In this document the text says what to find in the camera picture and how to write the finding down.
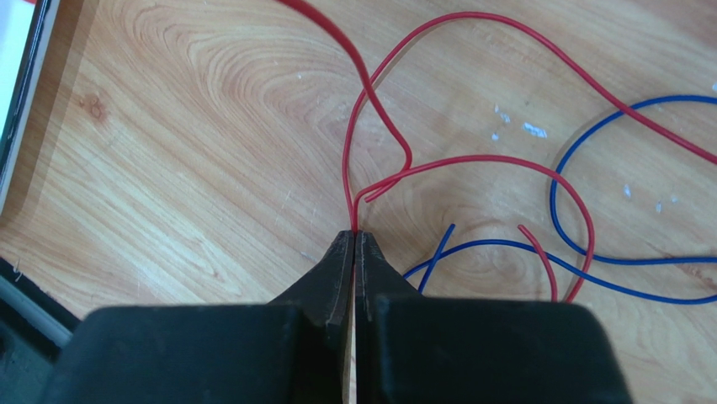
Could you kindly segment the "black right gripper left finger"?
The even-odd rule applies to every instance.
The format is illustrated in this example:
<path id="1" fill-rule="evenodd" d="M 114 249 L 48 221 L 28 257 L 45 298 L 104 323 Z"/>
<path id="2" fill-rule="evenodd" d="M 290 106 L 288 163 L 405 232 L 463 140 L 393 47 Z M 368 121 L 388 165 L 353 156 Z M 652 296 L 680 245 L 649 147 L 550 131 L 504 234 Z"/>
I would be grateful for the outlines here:
<path id="1" fill-rule="evenodd" d="M 111 306 L 62 350 L 44 403 L 340 403 L 355 237 L 264 304 Z"/>

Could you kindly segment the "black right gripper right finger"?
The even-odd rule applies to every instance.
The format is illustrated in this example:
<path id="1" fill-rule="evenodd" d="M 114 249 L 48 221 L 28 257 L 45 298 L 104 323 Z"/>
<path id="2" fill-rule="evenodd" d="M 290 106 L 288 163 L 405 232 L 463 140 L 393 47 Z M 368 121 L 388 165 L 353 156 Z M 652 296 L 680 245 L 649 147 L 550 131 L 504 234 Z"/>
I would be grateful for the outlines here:
<path id="1" fill-rule="evenodd" d="M 585 307 L 429 298 L 361 231 L 354 250 L 360 403 L 629 403 Z"/>

